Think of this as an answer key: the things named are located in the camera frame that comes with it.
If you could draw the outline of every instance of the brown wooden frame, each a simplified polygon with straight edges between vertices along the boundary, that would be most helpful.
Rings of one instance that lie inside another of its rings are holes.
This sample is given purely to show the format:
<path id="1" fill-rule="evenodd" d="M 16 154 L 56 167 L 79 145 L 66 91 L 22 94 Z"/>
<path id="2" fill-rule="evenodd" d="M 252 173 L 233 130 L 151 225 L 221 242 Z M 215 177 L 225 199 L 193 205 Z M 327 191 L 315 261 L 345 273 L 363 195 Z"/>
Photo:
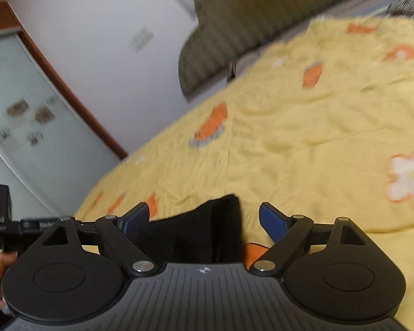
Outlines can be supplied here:
<path id="1" fill-rule="evenodd" d="M 73 94 L 73 92 L 67 87 L 66 83 L 58 76 L 56 71 L 43 56 L 41 51 L 38 49 L 34 41 L 30 38 L 29 34 L 23 28 L 22 24 L 18 20 L 17 16 L 14 14 L 11 6 L 8 2 L 0 2 L 0 30 L 3 30 L 3 8 L 4 6 L 9 10 L 10 15 L 13 17 L 15 24 L 10 22 L 9 19 L 6 20 L 6 30 L 9 31 L 19 31 L 18 36 L 22 40 L 22 43 L 25 45 L 31 56 L 38 63 L 40 68 L 46 74 L 47 78 L 50 79 L 52 84 L 57 88 L 57 90 L 63 95 L 64 99 L 72 106 L 73 109 L 78 113 L 78 115 L 83 118 L 87 125 L 95 132 L 95 134 L 100 137 L 100 139 L 110 148 L 119 159 L 124 159 L 128 156 L 127 152 L 116 142 L 115 139 L 104 129 L 104 127 L 95 119 L 91 112 L 80 102 L 80 100 Z"/>

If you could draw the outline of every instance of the striped fabric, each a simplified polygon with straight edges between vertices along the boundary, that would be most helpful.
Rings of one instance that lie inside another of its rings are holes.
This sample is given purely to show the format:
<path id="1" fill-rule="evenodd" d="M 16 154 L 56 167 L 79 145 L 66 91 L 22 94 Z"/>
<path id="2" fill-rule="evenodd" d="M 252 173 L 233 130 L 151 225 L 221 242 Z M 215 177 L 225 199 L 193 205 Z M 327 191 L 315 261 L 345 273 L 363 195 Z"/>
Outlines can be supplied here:
<path id="1" fill-rule="evenodd" d="M 186 97 L 244 53 L 341 0 L 195 0 L 199 27 L 182 48 Z"/>

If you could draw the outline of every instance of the headboard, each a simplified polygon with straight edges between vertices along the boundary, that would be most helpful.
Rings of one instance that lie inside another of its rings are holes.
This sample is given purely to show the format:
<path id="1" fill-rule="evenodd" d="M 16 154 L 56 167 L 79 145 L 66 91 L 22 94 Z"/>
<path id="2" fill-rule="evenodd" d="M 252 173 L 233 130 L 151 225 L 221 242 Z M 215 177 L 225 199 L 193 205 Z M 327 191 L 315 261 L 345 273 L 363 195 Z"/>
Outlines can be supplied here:
<path id="1" fill-rule="evenodd" d="M 179 79 L 190 97 L 246 52 L 341 0 L 195 0 L 199 27 L 183 46 Z"/>

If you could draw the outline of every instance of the yellow blanket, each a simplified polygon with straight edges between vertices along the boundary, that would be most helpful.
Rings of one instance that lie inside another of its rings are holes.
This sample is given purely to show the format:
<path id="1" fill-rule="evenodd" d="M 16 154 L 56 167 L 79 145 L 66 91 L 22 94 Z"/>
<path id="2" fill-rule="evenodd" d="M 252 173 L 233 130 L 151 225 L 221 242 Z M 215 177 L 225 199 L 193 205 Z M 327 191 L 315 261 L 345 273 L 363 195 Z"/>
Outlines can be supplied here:
<path id="1" fill-rule="evenodd" d="M 316 223 L 352 218 L 404 273 L 396 318 L 414 331 L 414 20 L 314 21 L 272 45 L 102 179 L 76 217 L 147 199 L 166 218 L 228 193 L 247 242 L 270 245 L 264 201 Z"/>

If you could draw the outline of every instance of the silver screw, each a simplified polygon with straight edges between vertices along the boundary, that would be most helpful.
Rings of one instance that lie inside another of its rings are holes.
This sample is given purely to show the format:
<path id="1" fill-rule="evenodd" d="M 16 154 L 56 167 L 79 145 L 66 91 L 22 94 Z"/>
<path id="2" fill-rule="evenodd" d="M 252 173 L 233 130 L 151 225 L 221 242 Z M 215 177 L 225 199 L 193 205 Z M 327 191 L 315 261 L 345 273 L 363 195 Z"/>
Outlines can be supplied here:
<path id="1" fill-rule="evenodd" d="M 276 267 L 276 264 L 270 260 L 259 260 L 253 266 L 259 271 L 271 271 Z"/>
<path id="2" fill-rule="evenodd" d="M 137 261 L 132 265 L 132 269 L 138 272 L 147 272 L 155 267 L 152 262 L 147 260 Z"/>

